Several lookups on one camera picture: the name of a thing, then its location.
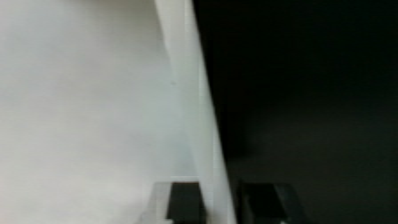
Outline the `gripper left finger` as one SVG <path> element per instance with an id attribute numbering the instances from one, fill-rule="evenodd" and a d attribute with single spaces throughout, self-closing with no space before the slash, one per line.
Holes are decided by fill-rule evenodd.
<path id="1" fill-rule="evenodd" d="M 206 209 L 197 182 L 154 185 L 153 224 L 206 224 Z"/>

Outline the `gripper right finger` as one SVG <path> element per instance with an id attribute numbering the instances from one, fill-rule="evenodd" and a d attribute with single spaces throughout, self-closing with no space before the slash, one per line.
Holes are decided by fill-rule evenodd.
<path id="1" fill-rule="evenodd" d="M 284 183 L 240 183 L 240 224 L 309 224 L 295 189 Z"/>

